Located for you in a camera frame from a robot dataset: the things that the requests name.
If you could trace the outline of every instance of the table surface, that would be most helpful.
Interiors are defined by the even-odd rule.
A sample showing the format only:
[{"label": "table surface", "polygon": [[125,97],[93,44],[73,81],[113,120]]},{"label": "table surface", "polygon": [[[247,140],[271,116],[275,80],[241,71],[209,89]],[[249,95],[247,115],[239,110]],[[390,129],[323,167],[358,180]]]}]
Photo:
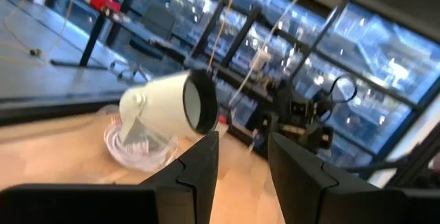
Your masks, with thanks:
[{"label": "table surface", "polygon": [[[103,140],[110,116],[80,115],[0,128],[0,188],[18,183],[138,184]],[[194,142],[179,140],[180,153]],[[267,162],[235,138],[220,140],[211,223],[284,223]]]}]

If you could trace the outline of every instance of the black cable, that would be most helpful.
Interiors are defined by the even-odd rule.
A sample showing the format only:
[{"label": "black cable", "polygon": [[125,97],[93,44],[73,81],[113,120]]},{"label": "black cable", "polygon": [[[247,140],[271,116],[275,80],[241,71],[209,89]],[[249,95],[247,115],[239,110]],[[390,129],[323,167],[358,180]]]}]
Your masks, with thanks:
[{"label": "black cable", "polygon": [[327,121],[330,120],[330,117],[331,117],[332,115],[333,115],[333,108],[331,108],[331,109],[329,110],[329,114],[327,115],[327,117],[326,117],[325,119],[323,119],[323,120],[316,119],[316,121],[317,121],[317,123],[319,123],[319,124],[324,124],[325,122],[327,122]]},{"label": "black cable", "polygon": [[[346,79],[350,80],[351,83],[353,83],[353,88],[354,88],[353,95],[352,95],[350,98],[346,99],[346,100],[334,100],[334,99],[333,99],[333,90],[335,89],[336,84],[338,83],[338,81],[341,80],[341,79],[343,79],[343,78],[346,78]],[[348,75],[348,74],[344,74],[344,75],[338,76],[338,77],[335,79],[335,81],[333,81],[333,84],[332,84],[331,87],[330,87],[330,92],[329,92],[329,94],[330,94],[331,101],[332,101],[333,103],[335,103],[335,104],[343,104],[343,103],[347,103],[347,102],[352,101],[352,100],[356,97],[356,95],[358,94],[358,86],[356,85],[356,81],[355,81],[350,75]]]}]

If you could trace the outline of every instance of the white wall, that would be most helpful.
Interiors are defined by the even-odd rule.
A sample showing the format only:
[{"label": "white wall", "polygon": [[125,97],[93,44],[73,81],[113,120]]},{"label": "white wall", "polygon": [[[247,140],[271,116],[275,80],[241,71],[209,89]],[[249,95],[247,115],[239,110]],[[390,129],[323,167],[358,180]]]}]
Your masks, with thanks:
[{"label": "white wall", "polygon": [[[398,145],[391,151],[386,160],[396,160],[402,155],[410,152],[418,143],[422,142],[428,136],[429,132],[439,123],[439,121],[440,94],[423,112],[422,116],[413,124]],[[376,172],[368,182],[382,188],[395,173],[395,169],[381,170]]]}]

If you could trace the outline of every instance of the clear plastic base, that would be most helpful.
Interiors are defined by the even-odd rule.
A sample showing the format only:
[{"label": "clear plastic base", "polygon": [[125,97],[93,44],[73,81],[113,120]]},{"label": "clear plastic base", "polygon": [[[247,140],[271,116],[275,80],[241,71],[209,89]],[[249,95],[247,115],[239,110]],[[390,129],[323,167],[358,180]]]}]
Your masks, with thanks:
[{"label": "clear plastic base", "polygon": [[104,141],[111,156],[123,166],[152,173],[174,160],[178,151],[176,137],[166,140],[145,129],[138,136],[142,140],[126,145],[119,139],[121,126],[119,118],[113,118],[104,132]]}]

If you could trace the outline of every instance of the red object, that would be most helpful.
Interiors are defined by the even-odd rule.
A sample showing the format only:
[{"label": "red object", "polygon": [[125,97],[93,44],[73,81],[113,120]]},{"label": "red object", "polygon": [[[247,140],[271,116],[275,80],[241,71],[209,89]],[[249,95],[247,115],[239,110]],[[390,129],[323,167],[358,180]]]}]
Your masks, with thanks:
[{"label": "red object", "polygon": [[103,8],[110,8],[113,12],[120,12],[120,4],[113,0],[86,0],[89,5],[99,11]]},{"label": "red object", "polygon": [[220,124],[228,124],[228,122],[226,121],[226,117],[223,115],[219,116],[219,123]]}]

